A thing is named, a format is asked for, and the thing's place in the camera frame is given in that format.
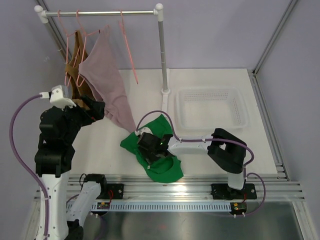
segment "green shirt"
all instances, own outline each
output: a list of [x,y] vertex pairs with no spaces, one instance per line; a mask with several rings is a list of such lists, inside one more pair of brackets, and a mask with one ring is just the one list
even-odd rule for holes
[[[165,134],[173,133],[170,124],[162,114],[144,127],[149,128],[158,138],[162,138]],[[159,183],[173,183],[184,176],[181,169],[181,161],[176,156],[160,158],[149,165],[138,150],[138,139],[133,132],[122,140],[120,146],[136,156],[149,178]]]

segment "clothes rack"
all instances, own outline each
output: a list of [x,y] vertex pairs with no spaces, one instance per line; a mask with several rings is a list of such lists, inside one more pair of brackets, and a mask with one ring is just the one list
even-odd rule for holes
[[[45,25],[56,45],[58,46],[59,51],[62,56],[65,58],[66,50],[64,46],[61,44],[57,36],[54,34],[54,30],[52,26],[49,24],[49,19],[52,17],[57,17],[58,12],[46,11],[40,5],[34,7],[34,11],[38,14],[41,22]],[[160,40],[160,55],[161,55],[161,69],[162,69],[162,79],[163,79],[163,89],[162,94],[168,95],[170,93],[170,89],[168,88],[168,77],[167,77],[167,64],[166,64],[166,52],[165,52],[165,38],[164,38],[164,6],[161,3],[155,5],[153,10],[141,10],[141,11],[79,11],[78,16],[132,16],[132,15],[154,15],[157,16],[158,20],[158,29],[159,29],[159,40]],[[76,12],[60,12],[59,15],[61,17],[75,17]]]

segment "cable tie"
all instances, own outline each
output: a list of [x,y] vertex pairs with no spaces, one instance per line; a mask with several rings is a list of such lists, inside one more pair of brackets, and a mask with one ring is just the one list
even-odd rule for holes
[[43,238],[42,238],[42,239],[43,239],[43,240],[46,239],[46,238],[48,239],[48,237],[49,237],[49,234],[43,235]]

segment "pink garment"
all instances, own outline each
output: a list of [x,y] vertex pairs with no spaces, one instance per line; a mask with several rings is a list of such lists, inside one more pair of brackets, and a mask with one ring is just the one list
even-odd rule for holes
[[105,102],[104,115],[119,127],[134,132],[135,121],[106,28],[100,31],[89,56],[79,64],[79,73],[86,79],[94,98]]

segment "lavender wall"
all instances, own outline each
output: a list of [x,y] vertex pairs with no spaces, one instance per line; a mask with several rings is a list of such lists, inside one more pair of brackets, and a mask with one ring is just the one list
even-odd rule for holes
[[[253,69],[289,0],[46,0],[51,11],[152,10],[164,5],[164,37],[168,68]],[[125,16],[135,66],[160,68],[157,18]],[[120,68],[130,68],[119,16],[81,17],[87,32],[111,26],[111,44]],[[79,27],[64,17],[70,33]],[[91,49],[95,37],[91,38]]]
[[[61,83],[63,61],[32,0],[3,1],[0,7],[0,239],[18,240],[30,213],[37,185],[15,159],[9,144],[9,122],[26,98]],[[21,157],[35,168],[40,114],[50,104],[35,100],[18,116],[14,139]]]
[[292,180],[300,181],[320,234],[320,2],[300,1],[258,80]]

